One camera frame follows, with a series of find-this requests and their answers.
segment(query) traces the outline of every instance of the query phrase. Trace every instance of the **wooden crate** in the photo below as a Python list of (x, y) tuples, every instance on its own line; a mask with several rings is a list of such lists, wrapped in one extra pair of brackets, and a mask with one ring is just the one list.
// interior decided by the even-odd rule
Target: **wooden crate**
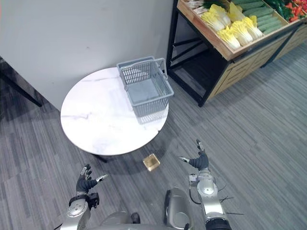
[(275, 60), (281, 58), (283, 55), (288, 53), (290, 50), (302, 44), (307, 40), (307, 24), (303, 24), (298, 28), (294, 35), (290, 38), (284, 48), (276, 56)]
[(237, 81), (264, 65), (289, 35), (290, 33), (276, 39), (274, 42), (243, 58), (239, 62), (228, 65), (208, 99), (224, 91)]
[[(280, 32), (284, 30), (291, 29), (295, 27), (299, 21), (295, 21), (293, 23), (288, 23), (282, 16), (280, 16), (277, 12), (274, 11), (273, 15), (278, 17), (283, 24), (283, 27), (279, 30), (276, 30), (266, 36), (263, 36), (260, 39), (253, 41), (247, 46), (241, 47), (237, 50), (233, 50), (230, 48), (222, 39), (218, 37), (216, 32), (200, 18), (198, 14), (196, 14), (187, 4), (188, 0), (178, 0), (177, 8), (178, 10), (201, 32), (201, 34), (214, 46), (215, 49), (219, 51), (219, 53), (226, 59), (232, 60), (253, 47), (257, 46), (259, 43), (265, 42), (267, 40), (271, 40), (276, 37)], [(227, 6), (229, 6), (229, 2), (223, 1)]]

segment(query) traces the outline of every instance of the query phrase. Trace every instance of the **cucumber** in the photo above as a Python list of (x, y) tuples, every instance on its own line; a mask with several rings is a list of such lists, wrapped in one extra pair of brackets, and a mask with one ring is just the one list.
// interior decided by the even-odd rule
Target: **cucumber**
[(265, 16), (259, 17), (259, 18), (257, 18), (257, 23), (268, 20), (270, 18), (272, 18), (272, 15), (265, 15)]
[(239, 5), (239, 4), (242, 4), (242, 3), (250, 3), (250, 2), (256, 2), (258, 0), (233, 0), (232, 2), (235, 4), (235, 5)]
[(283, 25), (280, 24), (280, 25), (277, 25), (275, 27), (271, 27), (270, 29), (265, 30), (263, 33), (264, 33), (264, 35), (268, 35), (269, 33), (282, 28), (282, 26)]
[(264, 10), (265, 7), (257, 7), (257, 8), (254, 8), (254, 9), (250, 9), (250, 10), (247, 10), (245, 12), (243, 12), (243, 14), (245, 16), (249, 16), (249, 15), (254, 15), (253, 13), (257, 12), (257, 11), (261, 11), (261, 10)]
[(273, 11), (274, 11), (273, 9), (263, 7), (263, 10), (253, 12), (252, 14), (249, 14), (248, 16), (255, 15), (257, 18), (259, 18), (265, 15), (272, 14)]
[(279, 21), (280, 22), (280, 20), (277, 17), (271, 17), (268, 20), (264, 20), (264, 21), (261, 21), (261, 22), (257, 23), (257, 27), (260, 27), (260, 26), (263, 26), (263, 25), (267, 25), (267, 24), (270, 24), (270, 23), (275, 22), (275, 21)]
[(262, 25), (262, 26), (259, 26), (258, 29), (261, 31), (261, 32), (264, 32), (270, 28), (273, 28), (273, 27), (276, 27), (278, 25), (282, 25), (282, 22), (281, 21), (274, 21), (274, 22), (271, 22), (271, 23), (268, 23), (268, 24), (265, 24), (265, 25)]
[(263, 5), (264, 5), (263, 1), (256, 1), (256, 2), (251, 2), (251, 3), (239, 4), (239, 6), (243, 9), (243, 11), (247, 11), (247, 10), (250, 10), (250, 9), (261, 7)]

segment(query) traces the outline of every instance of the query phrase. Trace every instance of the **black glove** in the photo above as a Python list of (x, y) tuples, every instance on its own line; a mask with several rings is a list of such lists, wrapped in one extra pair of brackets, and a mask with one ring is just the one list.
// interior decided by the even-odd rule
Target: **black glove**
[(190, 159), (189, 164), (197, 168), (198, 171), (204, 170), (209, 167), (209, 160), (204, 151), (199, 152), (200, 157), (195, 159)]
[(92, 171), (89, 171), (90, 168), (91, 166), (89, 164), (83, 167), (76, 185), (77, 192), (88, 193), (88, 191), (97, 184), (97, 180), (92, 180), (92, 178), (89, 177), (92, 173)]

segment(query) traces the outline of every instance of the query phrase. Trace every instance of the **wooden produce shelf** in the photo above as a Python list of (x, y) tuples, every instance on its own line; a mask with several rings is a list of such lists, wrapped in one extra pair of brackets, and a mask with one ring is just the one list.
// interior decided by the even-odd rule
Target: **wooden produce shelf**
[[(229, 8), (229, 1), (220, 1), (226, 9)], [(199, 106), (203, 106), (208, 99), (258, 68), (280, 58), (307, 39), (307, 18), (289, 23), (274, 10), (272, 14), (281, 21), (282, 28), (233, 50), (187, 2), (188, 0), (174, 0), (166, 68), (169, 76), (196, 100)], [(175, 42), (179, 15), (187, 21), (198, 37)], [(183, 59), (188, 52), (202, 43), (208, 47), (206, 53)], [(173, 57), (174, 49), (182, 44), (192, 45)]]
[[(279, 20), (282, 22), (283, 27), (279, 30), (276, 30), (268, 35), (263, 36), (262, 38), (259, 38), (252, 43), (248, 44), (247, 46), (243, 46), (237, 50), (233, 50), (230, 48), (222, 39), (219, 38), (219, 36), (216, 34), (216, 32), (200, 18), (200, 16), (195, 13), (188, 5), (188, 0), (179, 0), (177, 4), (178, 10), (201, 32), (201, 34), (213, 45), (215, 49), (217, 49), (220, 54), (226, 59), (226, 60), (232, 60), (247, 51), (251, 50), (252, 48), (256, 47), (260, 43), (264, 43), (278, 34), (280, 34), (283, 31), (290, 30), (292, 27), (294, 27), (299, 21), (288, 23), (282, 16), (280, 16), (276, 11), (273, 12), (273, 16), (276, 16), (279, 18)], [(229, 2), (224, 0), (223, 1), (226, 6), (229, 7)]]
[(283, 49), (276, 56), (275, 60), (281, 58), (283, 55), (294, 49), (295, 47), (302, 44), (307, 40), (307, 24), (302, 25), (298, 28), (298, 30), (293, 34), (287, 44), (283, 47)]

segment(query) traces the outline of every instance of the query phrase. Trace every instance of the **white wall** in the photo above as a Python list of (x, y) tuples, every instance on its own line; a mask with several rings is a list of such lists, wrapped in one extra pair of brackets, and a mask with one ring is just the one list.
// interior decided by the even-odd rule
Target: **white wall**
[(56, 108), (86, 75), (166, 57), (173, 0), (1, 0), (0, 56)]

